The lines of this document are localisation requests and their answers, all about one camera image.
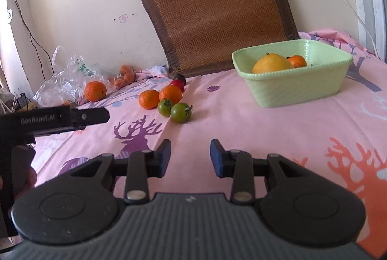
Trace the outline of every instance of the brown fabric border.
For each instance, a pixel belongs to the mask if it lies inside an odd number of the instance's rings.
[[[299,39],[296,25],[294,23],[293,15],[288,3],[288,0],[275,0],[277,7],[281,16],[282,24],[284,27],[286,37],[291,39]],[[160,39],[161,45],[163,46],[164,52],[167,57],[168,65],[171,71],[171,77],[173,77],[180,70],[179,58],[176,54],[175,47],[173,46],[170,37],[168,35],[167,29],[163,22],[163,19],[154,3],[154,0],[142,0],[142,4],[146,12],[148,13],[150,20],[152,21],[157,35]],[[186,77],[196,76],[198,74],[205,73],[206,71],[211,71],[211,73],[216,73],[220,71],[226,71],[233,69],[234,65],[232,60],[224,60],[221,62],[214,62],[201,67],[193,69],[185,69],[184,75]]]

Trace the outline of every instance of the orange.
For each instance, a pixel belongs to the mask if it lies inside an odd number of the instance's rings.
[[[114,81],[114,86],[118,88],[123,88],[125,86],[125,80],[123,78],[119,78]]]
[[[114,86],[114,82],[117,80],[117,77],[114,76],[114,77],[111,77],[108,81],[109,81],[109,84],[110,86]]]
[[[156,108],[159,102],[159,92],[156,90],[146,90],[139,96],[139,104],[144,109]]]
[[[99,101],[106,97],[106,86],[99,81],[92,81],[86,84],[83,91],[88,101]]]
[[[125,85],[132,84],[136,80],[136,75],[132,72],[128,72],[123,76],[125,80]]]
[[[293,69],[293,66],[285,57],[279,54],[266,54],[256,62],[252,73],[268,73],[287,69]]]
[[[133,69],[126,64],[121,66],[121,69],[119,71],[121,72],[122,76],[124,76],[127,73],[133,73]]]
[[[170,100],[174,104],[177,104],[181,98],[183,97],[183,93],[181,89],[179,89],[176,85],[167,85],[160,92],[160,100],[164,98]]]
[[[302,67],[308,66],[308,64],[306,63],[306,60],[304,59],[304,57],[303,56],[299,56],[298,54],[288,58],[288,60],[291,62],[291,64],[295,68],[302,68]]]

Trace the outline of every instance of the black handle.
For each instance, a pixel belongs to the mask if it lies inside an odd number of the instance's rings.
[[[17,231],[9,217],[9,210],[17,194],[26,184],[26,176],[35,151],[24,145],[10,146],[1,144],[0,175],[3,189],[0,190],[0,238],[16,236]]]

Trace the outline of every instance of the yellow citrus fruit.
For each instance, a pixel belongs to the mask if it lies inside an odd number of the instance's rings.
[[[279,54],[266,54],[256,62],[252,73],[267,73],[287,69],[293,69],[293,65],[288,59]]]

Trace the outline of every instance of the red tomato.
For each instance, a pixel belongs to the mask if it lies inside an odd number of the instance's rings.
[[[181,90],[182,93],[184,92],[184,83],[183,83],[183,81],[173,80],[173,81],[171,81],[170,85],[175,85],[175,86],[177,86]]]

